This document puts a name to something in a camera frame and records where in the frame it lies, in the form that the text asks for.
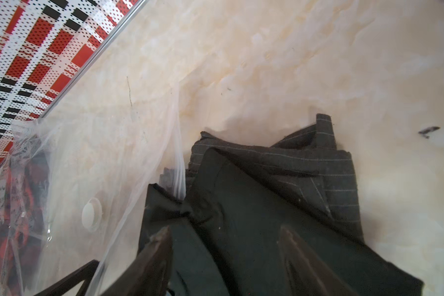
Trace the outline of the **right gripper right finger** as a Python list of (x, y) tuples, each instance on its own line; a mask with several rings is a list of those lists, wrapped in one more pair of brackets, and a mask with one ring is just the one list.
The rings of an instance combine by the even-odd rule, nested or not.
[(279, 231), (279, 252), (290, 296), (357, 294), (287, 225)]

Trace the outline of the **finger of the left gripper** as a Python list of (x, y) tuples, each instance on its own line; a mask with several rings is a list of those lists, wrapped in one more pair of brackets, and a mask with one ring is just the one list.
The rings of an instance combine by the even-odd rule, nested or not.
[(98, 266), (99, 261), (91, 260), (52, 286), (35, 294), (35, 296), (63, 296), (66, 292), (70, 291), (80, 283), (81, 286), (76, 295), (84, 296)]

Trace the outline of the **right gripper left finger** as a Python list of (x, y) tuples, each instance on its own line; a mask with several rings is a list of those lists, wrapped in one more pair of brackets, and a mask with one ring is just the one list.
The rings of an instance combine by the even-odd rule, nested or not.
[(169, 227), (154, 234), (134, 262), (103, 294), (105, 296), (164, 296), (173, 260)]

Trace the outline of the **clear plastic vacuum bag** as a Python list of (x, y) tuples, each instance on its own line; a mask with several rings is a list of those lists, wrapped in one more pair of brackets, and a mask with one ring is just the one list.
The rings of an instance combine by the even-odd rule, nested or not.
[(120, 106), (14, 122), (12, 134), (6, 160), (44, 152), (49, 165), (47, 232), (23, 296), (91, 260), (99, 266), (85, 295), (102, 294), (136, 258), (149, 185), (185, 197), (178, 85), (155, 99), (139, 100), (128, 90)]

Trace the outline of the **red black plaid shirt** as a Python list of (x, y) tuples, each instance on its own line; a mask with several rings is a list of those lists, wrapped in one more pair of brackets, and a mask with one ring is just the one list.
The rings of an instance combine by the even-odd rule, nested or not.
[(0, 173), (0, 294), (22, 296), (46, 237), (49, 165), (44, 152), (11, 155)]

